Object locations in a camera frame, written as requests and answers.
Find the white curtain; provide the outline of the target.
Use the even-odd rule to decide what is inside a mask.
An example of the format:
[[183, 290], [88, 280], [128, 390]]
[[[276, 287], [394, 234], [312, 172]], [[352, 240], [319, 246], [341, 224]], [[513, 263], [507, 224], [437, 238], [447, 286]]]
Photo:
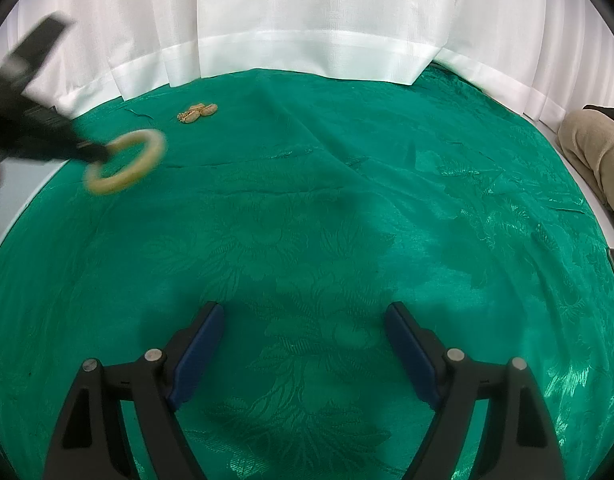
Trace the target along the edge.
[[251, 68], [411, 84], [431, 63], [550, 127], [614, 106], [614, 37], [589, 0], [18, 0], [0, 64], [55, 12], [72, 26], [30, 92], [72, 115]]

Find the gold coin charm cluster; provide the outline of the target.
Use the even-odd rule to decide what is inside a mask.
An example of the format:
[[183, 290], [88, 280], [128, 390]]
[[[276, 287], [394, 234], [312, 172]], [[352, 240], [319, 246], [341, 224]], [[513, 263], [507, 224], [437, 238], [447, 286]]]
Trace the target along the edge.
[[215, 103], [211, 104], [203, 104], [197, 103], [195, 105], [191, 105], [187, 110], [179, 113], [177, 115], [178, 122], [181, 124], [192, 124], [192, 122], [196, 122], [203, 117], [209, 117], [217, 113], [218, 105]]

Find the white cardboard tray box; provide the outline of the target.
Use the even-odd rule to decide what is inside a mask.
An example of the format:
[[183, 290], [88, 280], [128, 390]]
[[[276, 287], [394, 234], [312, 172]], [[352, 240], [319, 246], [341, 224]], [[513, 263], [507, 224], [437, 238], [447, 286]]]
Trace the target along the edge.
[[63, 162], [22, 160], [6, 160], [0, 165], [0, 245], [30, 200], [62, 166]]

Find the cream white bangle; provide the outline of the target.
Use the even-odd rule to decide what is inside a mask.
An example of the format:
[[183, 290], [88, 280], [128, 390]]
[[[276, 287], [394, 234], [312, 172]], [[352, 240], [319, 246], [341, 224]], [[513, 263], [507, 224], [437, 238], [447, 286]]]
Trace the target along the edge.
[[86, 166], [83, 183], [96, 195], [113, 194], [130, 188], [144, 178], [160, 162], [165, 154], [166, 139], [164, 133], [155, 129], [133, 130], [118, 136], [105, 145], [111, 155], [116, 155], [133, 145], [143, 146], [136, 159], [123, 170], [109, 177], [102, 176], [103, 162], [92, 162]]

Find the beige cushion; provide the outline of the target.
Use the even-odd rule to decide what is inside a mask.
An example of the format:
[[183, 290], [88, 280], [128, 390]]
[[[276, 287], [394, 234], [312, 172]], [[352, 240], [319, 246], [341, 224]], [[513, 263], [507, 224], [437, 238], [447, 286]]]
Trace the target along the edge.
[[599, 107], [573, 110], [561, 122], [557, 144], [614, 215], [614, 118]]

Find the green satin cloth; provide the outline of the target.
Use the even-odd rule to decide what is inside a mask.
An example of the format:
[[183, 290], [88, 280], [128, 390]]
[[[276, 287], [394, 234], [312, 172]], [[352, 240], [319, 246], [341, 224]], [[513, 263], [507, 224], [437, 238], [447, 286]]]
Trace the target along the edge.
[[[192, 124], [197, 103], [217, 113]], [[165, 133], [128, 190], [68, 164], [0, 246], [0, 447], [24, 479], [79, 365], [139, 358], [207, 301], [227, 324], [180, 425], [211, 479], [397, 479], [432, 419], [394, 301], [475, 360], [520, 356], [566, 475], [614, 442], [614, 275], [547, 139], [448, 70], [410, 87], [252, 70], [116, 99], [84, 136]]]

